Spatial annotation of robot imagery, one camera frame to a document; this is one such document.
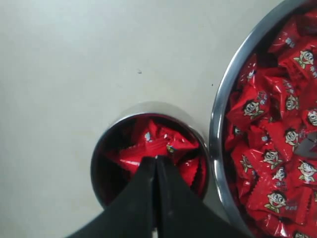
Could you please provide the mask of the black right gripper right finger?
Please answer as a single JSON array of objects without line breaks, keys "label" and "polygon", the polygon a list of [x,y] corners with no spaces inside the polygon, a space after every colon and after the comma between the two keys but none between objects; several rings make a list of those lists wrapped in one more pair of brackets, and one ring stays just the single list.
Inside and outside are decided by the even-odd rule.
[{"label": "black right gripper right finger", "polygon": [[159,238],[248,238],[195,195],[166,156],[156,159],[160,193]]}]

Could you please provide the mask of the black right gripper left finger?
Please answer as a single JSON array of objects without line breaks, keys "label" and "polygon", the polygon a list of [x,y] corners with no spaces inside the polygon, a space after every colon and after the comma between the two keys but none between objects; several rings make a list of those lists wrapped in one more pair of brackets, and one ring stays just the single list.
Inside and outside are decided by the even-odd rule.
[{"label": "black right gripper left finger", "polygon": [[70,238],[151,238],[156,160],[144,157],[121,194]]}]

